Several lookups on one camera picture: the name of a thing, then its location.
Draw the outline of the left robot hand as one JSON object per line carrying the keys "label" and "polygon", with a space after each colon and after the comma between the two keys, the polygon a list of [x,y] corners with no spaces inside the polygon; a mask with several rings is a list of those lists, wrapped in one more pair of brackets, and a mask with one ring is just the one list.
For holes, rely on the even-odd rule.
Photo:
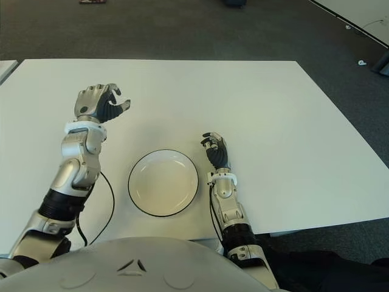
{"label": "left robot hand", "polygon": [[74,106],[74,114],[77,121],[92,121],[105,123],[113,120],[131,106],[130,99],[118,104],[116,96],[121,91],[114,83],[107,85],[93,85],[78,93]]}

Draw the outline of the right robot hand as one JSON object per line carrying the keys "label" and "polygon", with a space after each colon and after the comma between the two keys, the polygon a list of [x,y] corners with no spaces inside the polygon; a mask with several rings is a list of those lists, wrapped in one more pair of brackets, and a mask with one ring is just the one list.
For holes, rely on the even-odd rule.
{"label": "right robot hand", "polygon": [[202,135],[203,140],[201,145],[205,148],[205,152],[209,162],[214,168],[231,168],[230,160],[227,151],[227,144],[222,136],[216,132],[207,132]]}

